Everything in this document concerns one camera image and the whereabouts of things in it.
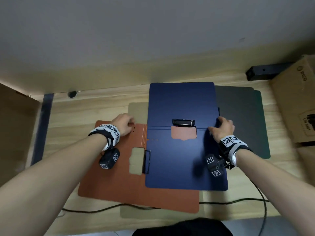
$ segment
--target dark clothing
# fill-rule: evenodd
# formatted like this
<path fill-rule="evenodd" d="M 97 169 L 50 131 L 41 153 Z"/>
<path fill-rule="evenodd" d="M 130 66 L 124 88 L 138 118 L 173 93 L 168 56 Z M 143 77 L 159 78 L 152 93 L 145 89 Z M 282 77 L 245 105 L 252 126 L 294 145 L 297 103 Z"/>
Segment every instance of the dark clothing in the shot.
<path fill-rule="evenodd" d="M 233 236 L 218 220 L 197 218 L 179 222 L 171 226 L 137 229 L 132 236 Z"/>

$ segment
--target dark green folder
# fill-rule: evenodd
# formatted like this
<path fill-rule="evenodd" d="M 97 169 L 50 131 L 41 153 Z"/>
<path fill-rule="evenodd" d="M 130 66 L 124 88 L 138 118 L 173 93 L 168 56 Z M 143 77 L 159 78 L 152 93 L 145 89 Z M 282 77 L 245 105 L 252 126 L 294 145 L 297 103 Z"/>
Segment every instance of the dark green folder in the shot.
<path fill-rule="evenodd" d="M 220 115 L 231 119 L 234 135 L 261 158 L 270 158 L 270 150 L 260 91 L 251 87 L 215 86 Z"/>

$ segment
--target wooden desk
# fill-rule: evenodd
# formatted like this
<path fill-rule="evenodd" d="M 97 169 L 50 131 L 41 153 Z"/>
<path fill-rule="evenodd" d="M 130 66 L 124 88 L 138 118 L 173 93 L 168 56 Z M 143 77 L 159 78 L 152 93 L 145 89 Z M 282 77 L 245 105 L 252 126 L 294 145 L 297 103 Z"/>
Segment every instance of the wooden desk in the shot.
<path fill-rule="evenodd" d="M 244 74 L 237 74 L 192 79 L 186 82 L 195 81 L 212 81 L 216 85 L 254 87 L 261 91 L 272 155 L 270 162 L 298 178 L 305 179 L 304 171 L 291 145 L 268 81 L 247 82 Z M 44 157 L 85 138 L 97 120 L 112 120 L 119 113 L 128 112 L 128 104 L 131 102 L 147 102 L 148 95 L 149 85 L 82 91 L 74 99 L 69 99 L 66 93 L 55 94 Z M 226 192 L 203 191 L 204 200 L 223 202 L 247 197 L 261 198 L 254 185 L 238 168 L 228 171 L 228 180 L 229 190 Z M 115 204 L 117 202 L 79 197 L 76 188 L 65 207 L 73 210 L 98 210 Z M 279 215 L 270 203 L 267 203 L 267 208 L 268 216 Z M 119 208 L 115 208 L 97 214 L 66 212 L 63 217 L 55 220 L 47 235 L 83 234 L 175 223 L 174 220 L 123 219 L 119 211 Z M 227 220 L 262 217 L 264 208 L 263 202 L 246 201 L 228 206 L 206 205 L 205 211 L 209 218 Z"/>

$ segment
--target cardboard box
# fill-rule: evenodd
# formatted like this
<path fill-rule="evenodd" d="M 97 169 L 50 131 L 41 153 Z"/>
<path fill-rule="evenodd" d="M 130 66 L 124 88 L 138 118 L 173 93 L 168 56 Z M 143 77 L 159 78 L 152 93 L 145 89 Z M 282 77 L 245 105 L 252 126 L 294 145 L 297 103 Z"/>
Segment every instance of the cardboard box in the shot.
<path fill-rule="evenodd" d="M 310 183 L 315 186 L 315 146 L 298 147 L 299 153 Z"/>
<path fill-rule="evenodd" d="M 315 55 L 304 55 L 271 80 L 278 107 L 295 143 L 315 141 Z"/>

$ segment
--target human hand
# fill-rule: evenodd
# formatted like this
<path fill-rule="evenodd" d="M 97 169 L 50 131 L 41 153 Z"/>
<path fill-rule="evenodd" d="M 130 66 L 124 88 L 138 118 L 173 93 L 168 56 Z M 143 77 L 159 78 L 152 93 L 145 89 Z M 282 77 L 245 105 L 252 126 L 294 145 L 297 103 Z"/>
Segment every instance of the human hand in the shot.
<path fill-rule="evenodd" d="M 235 126 L 232 120 L 227 120 L 224 117 L 218 117 L 221 122 L 220 127 L 208 127 L 209 131 L 212 133 L 213 138 L 218 143 L 222 138 L 233 135 Z"/>
<path fill-rule="evenodd" d="M 117 127 L 120 136 L 125 136 L 131 132 L 132 127 L 128 126 L 128 123 L 135 123 L 134 117 L 128 113 L 119 114 L 111 121 L 111 124 Z"/>

